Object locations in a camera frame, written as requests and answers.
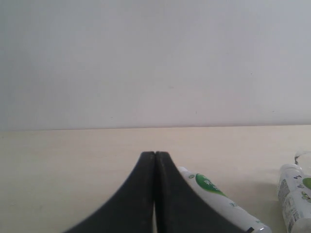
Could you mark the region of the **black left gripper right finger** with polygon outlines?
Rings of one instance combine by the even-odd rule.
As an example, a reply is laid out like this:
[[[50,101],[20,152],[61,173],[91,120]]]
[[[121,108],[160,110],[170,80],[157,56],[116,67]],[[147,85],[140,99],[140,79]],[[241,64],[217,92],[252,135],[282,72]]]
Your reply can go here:
[[[169,153],[155,153],[155,217],[159,233],[241,233],[186,183]]]

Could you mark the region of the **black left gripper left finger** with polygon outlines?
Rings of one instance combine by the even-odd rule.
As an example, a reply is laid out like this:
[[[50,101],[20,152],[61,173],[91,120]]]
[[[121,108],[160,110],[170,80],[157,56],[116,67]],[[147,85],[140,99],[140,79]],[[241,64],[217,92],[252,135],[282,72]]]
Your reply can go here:
[[[156,155],[143,152],[117,192],[68,233],[151,233]]]

